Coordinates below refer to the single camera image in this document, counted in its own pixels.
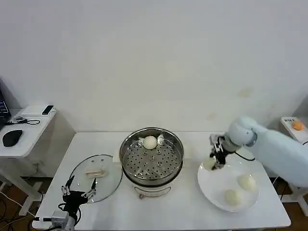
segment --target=white plate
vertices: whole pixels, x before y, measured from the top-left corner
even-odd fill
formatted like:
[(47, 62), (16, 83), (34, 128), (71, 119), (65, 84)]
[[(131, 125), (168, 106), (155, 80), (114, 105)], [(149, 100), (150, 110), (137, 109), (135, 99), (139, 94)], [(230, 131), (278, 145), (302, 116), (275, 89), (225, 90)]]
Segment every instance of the white plate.
[[(198, 182), (206, 198), (217, 207), (230, 212), (243, 212), (252, 208), (259, 198), (259, 187), (253, 192), (244, 190), (237, 182), (243, 174), (250, 174), (249, 169), (241, 162), (232, 162), (224, 168), (214, 171), (206, 170), (203, 163), (198, 169)], [(237, 206), (227, 204), (224, 192), (228, 189), (237, 190), (241, 195), (241, 203)]]

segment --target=glass lid rim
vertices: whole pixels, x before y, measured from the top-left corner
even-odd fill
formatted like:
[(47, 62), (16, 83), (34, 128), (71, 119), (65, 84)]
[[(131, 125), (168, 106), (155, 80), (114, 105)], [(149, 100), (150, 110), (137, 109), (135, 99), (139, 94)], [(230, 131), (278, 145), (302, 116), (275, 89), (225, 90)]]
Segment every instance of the glass lid rim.
[[(86, 161), (86, 160), (88, 160), (88, 159), (90, 159), (90, 158), (92, 158), (92, 157), (94, 157), (94, 156), (100, 156), (100, 155), (104, 155), (104, 156), (108, 156), (108, 157), (113, 158), (113, 156), (107, 155), (107, 154), (97, 154), (97, 155), (89, 156), (88, 158), (86, 158), (86, 159), (84, 159), (83, 161), (81, 161), (81, 162), (73, 169), (73, 171), (71, 172), (71, 174), (70, 174), (70, 176), (69, 176), (69, 179), (72, 177), (72, 174), (73, 174), (73, 172), (76, 170), (76, 168), (78, 168), (78, 166), (81, 165), (84, 161)], [(108, 195), (108, 196), (106, 196), (106, 197), (104, 197), (104, 198), (102, 198), (101, 200), (98, 200), (98, 201), (95, 201), (95, 202), (92, 202), (92, 203), (89, 203), (89, 201), (88, 201), (87, 204), (93, 204), (93, 203), (96, 203), (96, 202), (103, 201), (103, 200), (105, 200), (106, 198), (108, 198), (109, 196), (111, 196), (112, 194), (114, 194), (114, 192), (115, 192), (115, 191), (118, 189), (118, 187), (120, 186), (120, 183), (121, 183), (122, 179), (123, 179), (123, 169), (121, 168), (121, 178), (120, 178), (120, 181), (119, 181), (118, 185), (116, 186), (116, 188), (111, 192), (111, 194)]]

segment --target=glass lid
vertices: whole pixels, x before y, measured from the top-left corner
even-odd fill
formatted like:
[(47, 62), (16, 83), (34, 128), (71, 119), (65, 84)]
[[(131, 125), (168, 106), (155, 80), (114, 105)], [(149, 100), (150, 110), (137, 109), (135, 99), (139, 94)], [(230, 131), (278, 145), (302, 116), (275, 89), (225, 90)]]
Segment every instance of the glass lid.
[(122, 180), (121, 165), (110, 155), (94, 155), (79, 163), (71, 176), (75, 176), (70, 190), (88, 192), (96, 179), (96, 194), (88, 203), (95, 203), (110, 196)]

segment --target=cable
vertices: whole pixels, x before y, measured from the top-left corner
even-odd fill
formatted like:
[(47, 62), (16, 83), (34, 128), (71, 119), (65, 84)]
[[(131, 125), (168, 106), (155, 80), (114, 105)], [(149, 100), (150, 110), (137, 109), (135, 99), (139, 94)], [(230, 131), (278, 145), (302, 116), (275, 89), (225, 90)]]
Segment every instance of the cable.
[(0, 221), (0, 223), (2, 223), (2, 222), (6, 222), (6, 224), (8, 225), (7, 231), (14, 231), (13, 227), (9, 224), (9, 221), (7, 221), (7, 220), (2, 220), (2, 221)]
[[(58, 208), (59, 208), (60, 210), (63, 211), (63, 208), (62, 208), (61, 206), (65, 205), (65, 204), (66, 204), (66, 203), (61, 203), (61, 204), (59, 204), (59, 205), (58, 205)], [(78, 217), (77, 221), (75, 222), (75, 225), (77, 225), (78, 222), (79, 222), (80, 219), (81, 219), (81, 210), (80, 210), (80, 208), (78, 208), (78, 212), (79, 212), (79, 217)]]
[(24, 180), (28, 180), (28, 179), (30, 179), (31, 177), (33, 177), (33, 176), (35, 176), (37, 173), (38, 173), (38, 171), (39, 171), (39, 164), (35, 164), (34, 166), (36, 166), (36, 170), (35, 170), (35, 173), (33, 173), (31, 176), (28, 176), (26, 179), (24, 179)]
[(31, 231), (32, 230), (32, 220), (30, 220), (29, 222), (28, 222), (28, 231)]
[(5, 201), (1, 200), (1, 202), (3, 203), (4, 205), (4, 212), (3, 212), (3, 215), (0, 217), (0, 220), (2, 220), (4, 217), (5, 217), (5, 213), (6, 213), (6, 203)]
[(246, 157), (241, 156), (241, 155), (238, 154), (237, 152), (234, 152), (234, 153), (237, 154), (239, 157), (243, 158), (244, 160), (247, 160), (247, 161), (254, 161), (254, 160), (256, 160), (255, 158), (253, 158), (253, 159), (247, 159)]
[[(22, 218), (23, 216), (19, 216), (19, 217), (17, 217), (17, 218), (14, 218), (15, 216), (16, 216), (16, 214), (18, 213), (18, 211), (20, 211), (20, 209), (17, 209), (16, 210), (16, 212), (15, 212), (15, 214), (13, 215), (13, 218), (12, 219), (7, 219), (6, 220), (6, 222), (9, 222), (9, 221), (11, 221), (11, 222), (13, 222), (13, 221), (17, 221), (17, 220), (19, 220), (20, 218)], [(14, 229), (13, 229), (13, 227), (12, 227), (12, 224), (8, 224), (9, 226), (8, 226), (8, 229), (10, 229), (11, 231), (14, 231)]]
[(22, 116), (18, 116), (16, 118), (13, 119), (14, 121), (16, 121), (16, 123), (14, 123), (13, 121), (9, 121), (6, 122), (5, 125), (13, 125), (13, 124), (30, 124), (30, 125), (37, 125), (40, 123), (40, 121), (38, 119), (31, 119), (28, 120), (26, 118), (23, 118)]
[(16, 202), (15, 200), (11, 199), (10, 197), (8, 197), (7, 195), (5, 195), (3, 192), (0, 191), (1, 194), (3, 194), (6, 198), (8, 198), (10, 201), (15, 202), (16, 204), (18, 204), (20, 207), (23, 207), (21, 204), (19, 204), (18, 202)]
[(3, 230), (5, 227), (9, 226), (10, 224), (12, 224), (12, 223), (14, 223), (14, 222), (17, 222), (17, 221), (23, 220), (23, 219), (28, 218), (28, 217), (30, 217), (30, 216), (31, 216), (31, 215), (28, 215), (28, 216), (25, 216), (25, 217), (19, 218), (19, 219), (17, 219), (17, 220), (14, 220), (14, 221), (12, 221), (12, 222), (8, 223), (7, 225), (3, 226), (2, 228), (0, 228), (0, 230)]
[(276, 182), (276, 180), (277, 180), (278, 178), (279, 178), (279, 176), (275, 178), (275, 180), (273, 181), (272, 185), (274, 185), (274, 183)]
[(52, 228), (47, 229), (45, 231), (51, 231), (51, 230), (60, 229), (60, 228), (61, 228), (61, 226), (55, 226), (55, 227), (52, 227)]
[(286, 183), (286, 184), (285, 184), (285, 187), (284, 187), (284, 189), (283, 189), (283, 192), (282, 192), (282, 194), (281, 194), (280, 201), (282, 201), (282, 197), (283, 197), (283, 195), (284, 195), (284, 192), (285, 192), (285, 189), (287, 188), (287, 186), (288, 186), (288, 184)]

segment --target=table leg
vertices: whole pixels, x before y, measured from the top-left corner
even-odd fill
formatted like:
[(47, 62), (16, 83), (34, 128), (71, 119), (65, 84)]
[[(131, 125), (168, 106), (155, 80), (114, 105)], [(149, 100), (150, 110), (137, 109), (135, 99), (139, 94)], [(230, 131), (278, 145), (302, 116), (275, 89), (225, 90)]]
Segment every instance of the table leg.
[(3, 182), (3, 184), (0, 186), (0, 191), (2, 190), (2, 188), (7, 185), (7, 186), (11, 186), (12, 183), (9, 182), (7, 179), (5, 179), (2, 175), (0, 175), (0, 181)]
[(32, 203), (34, 201), (41, 201), (42, 195), (38, 192), (38, 189), (42, 185), (42, 182), (35, 183), (34, 187), (31, 187), (27, 182), (25, 182), (20, 176), (16, 176), (14, 172), (10, 170), (4, 170), (0, 168), (0, 175), (4, 176), (7, 180), (9, 180), (12, 184), (22, 190), (24, 193), (28, 195), (26, 201), (21, 208), (19, 215), (24, 216), (27, 214), (26, 211), (29, 210)]
[(292, 184), (289, 184), (290, 189), (292, 190), (291, 195), (283, 195), (282, 203), (293, 203), (297, 202), (301, 207), (304, 215), (308, 217), (308, 204), (304, 199), (304, 196), (308, 194), (308, 188), (297, 188)]

